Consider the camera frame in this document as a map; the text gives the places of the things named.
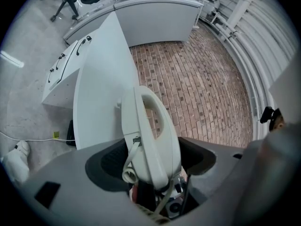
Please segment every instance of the white cable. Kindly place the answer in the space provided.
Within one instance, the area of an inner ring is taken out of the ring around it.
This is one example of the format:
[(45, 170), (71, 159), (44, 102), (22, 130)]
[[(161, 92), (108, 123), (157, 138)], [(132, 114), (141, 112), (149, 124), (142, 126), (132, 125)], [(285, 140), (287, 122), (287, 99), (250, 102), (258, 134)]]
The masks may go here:
[(148, 217), (150, 217), (151, 220), (154, 220), (157, 224), (162, 225), (170, 222), (169, 218), (164, 217), (160, 214), (155, 214), (153, 211), (150, 211), (149, 209), (141, 206), (140, 204), (136, 204), (136, 205), (138, 208), (142, 210), (143, 213), (145, 213)]
[(4, 135), (5, 137), (7, 137), (8, 139), (11, 139), (13, 141), (75, 141), (75, 140), (63, 140), (63, 139), (55, 139), (55, 138), (50, 138), (50, 139), (45, 139), (45, 140), (36, 140), (36, 139), (16, 139), (16, 138), (12, 138), (9, 137), (8, 135), (5, 135), (2, 131), (0, 131), (0, 134)]
[(159, 214), (162, 209), (164, 208), (165, 204), (167, 204), (168, 199), (171, 196), (171, 193), (173, 192), (174, 189), (174, 181), (170, 180), (169, 181), (169, 188), (167, 190), (167, 193), (165, 194), (164, 198), (162, 199), (162, 201), (159, 203), (159, 205), (157, 206), (156, 210), (154, 211), (154, 214)]
[(136, 151), (140, 143), (141, 142), (137, 141), (133, 144), (131, 150), (128, 153), (126, 163), (124, 163), (123, 166), (122, 179), (127, 183), (135, 184), (136, 182), (138, 182), (138, 177), (136, 175), (136, 172), (132, 167), (129, 167), (129, 164), (131, 163), (132, 159), (136, 155)]

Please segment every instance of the black opening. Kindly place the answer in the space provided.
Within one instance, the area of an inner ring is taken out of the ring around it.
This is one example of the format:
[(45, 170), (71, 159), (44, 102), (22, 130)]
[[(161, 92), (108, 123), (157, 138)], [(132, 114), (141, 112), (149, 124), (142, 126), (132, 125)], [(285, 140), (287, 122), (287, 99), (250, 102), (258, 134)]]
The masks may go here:
[(179, 137), (181, 162), (187, 175), (200, 175), (207, 172), (216, 162), (213, 152)]
[(35, 199), (42, 204), (45, 208), (49, 209), (60, 184), (54, 182), (46, 182), (43, 187), (35, 195)]
[(237, 158), (237, 159), (241, 159), (243, 157), (242, 154), (236, 153), (233, 155), (233, 157)]

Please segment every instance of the drawer handle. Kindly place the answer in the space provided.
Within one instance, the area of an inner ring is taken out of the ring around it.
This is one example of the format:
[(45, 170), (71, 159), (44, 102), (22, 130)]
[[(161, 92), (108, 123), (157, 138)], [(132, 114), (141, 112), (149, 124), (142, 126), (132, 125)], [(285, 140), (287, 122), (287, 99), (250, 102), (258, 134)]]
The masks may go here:
[(65, 54), (61, 54), (61, 56), (59, 56), (58, 61), (57, 61), (56, 66), (55, 66), (55, 69), (56, 69), (56, 70), (58, 70), (58, 67), (57, 67), (58, 62), (59, 62), (60, 59), (62, 59), (63, 57), (65, 57)]
[(50, 70), (50, 73), (49, 73), (49, 76), (48, 76), (48, 83), (50, 83), (50, 80), (49, 80), (49, 79), (50, 79), (50, 75), (51, 75), (51, 73), (52, 73), (53, 71), (54, 71), (54, 69), (51, 69), (51, 70)]
[(85, 42), (86, 42), (86, 39), (84, 39), (84, 40), (80, 43), (79, 47), (77, 48), (77, 51), (76, 51), (76, 55), (77, 55), (77, 56), (79, 55), (79, 48), (80, 48), (80, 46), (81, 46), (82, 44), (84, 44)]

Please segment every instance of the white cabinet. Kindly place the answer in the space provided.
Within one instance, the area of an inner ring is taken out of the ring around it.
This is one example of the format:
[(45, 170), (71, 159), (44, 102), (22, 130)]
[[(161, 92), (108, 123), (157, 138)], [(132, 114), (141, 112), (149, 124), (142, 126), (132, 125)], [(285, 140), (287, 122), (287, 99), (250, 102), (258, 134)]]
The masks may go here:
[(127, 90), (139, 86), (137, 68), (115, 12), (92, 39), (74, 93), (77, 149), (124, 137), (117, 103)]
[(86, 60), (94, 32), (71, 44), (49, 70), (42, 103), (64, 108), (73, 108), (76, 79)]

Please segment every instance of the black slot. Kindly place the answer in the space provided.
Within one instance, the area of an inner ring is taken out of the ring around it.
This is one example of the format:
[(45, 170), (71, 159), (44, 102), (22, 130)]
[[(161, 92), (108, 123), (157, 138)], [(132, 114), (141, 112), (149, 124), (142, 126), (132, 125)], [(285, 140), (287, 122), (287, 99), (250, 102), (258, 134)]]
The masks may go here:
[[(69, 128), (67, 132), (67, 140), (75, 140), (74, 130), (73, 130), (73, 120), (69, 123)], [(76, 146), (75, 141), (66, 141), (67, 145)]]
[(43, 187), (37, 192), (34, 198), (42, 204), (45, 208), (49, 209), (60, 184), (54, 182), (46, 182)]

